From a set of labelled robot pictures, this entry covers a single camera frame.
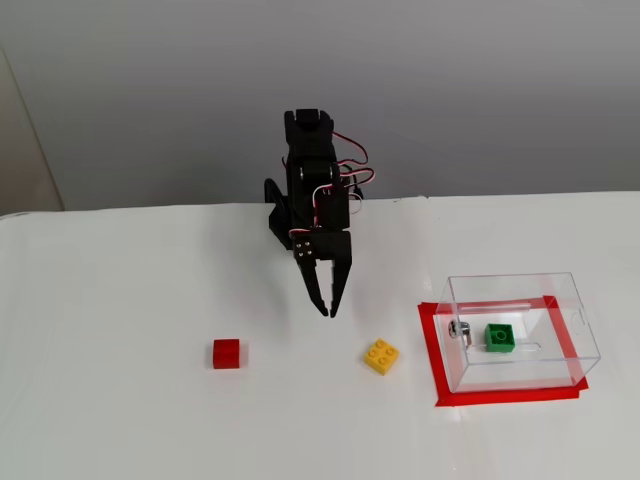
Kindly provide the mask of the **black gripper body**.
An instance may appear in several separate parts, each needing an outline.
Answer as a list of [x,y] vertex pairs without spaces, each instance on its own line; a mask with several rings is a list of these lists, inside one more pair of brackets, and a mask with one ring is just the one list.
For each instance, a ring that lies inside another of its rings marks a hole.
[[341,185],[315,187],[310,197],[310,216],[290,229],[290,239],[309,238],[317,261],[333,261],[351,255],[349,195]]

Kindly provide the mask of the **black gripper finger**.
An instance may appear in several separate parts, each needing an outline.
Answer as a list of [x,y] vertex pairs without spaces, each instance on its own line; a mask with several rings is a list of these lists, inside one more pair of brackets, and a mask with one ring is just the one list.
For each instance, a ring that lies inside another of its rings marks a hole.
[[338,258],[332,261],[332,301],[329,311],[331,318],[334,318],[338,313],[351,266],[352,260],[350,258]]
[[329,315],[322,298],[317,267],[317,252],[309,238],[293,239],[293,255],[301,272],[309,298],[318,311],[325,317]]

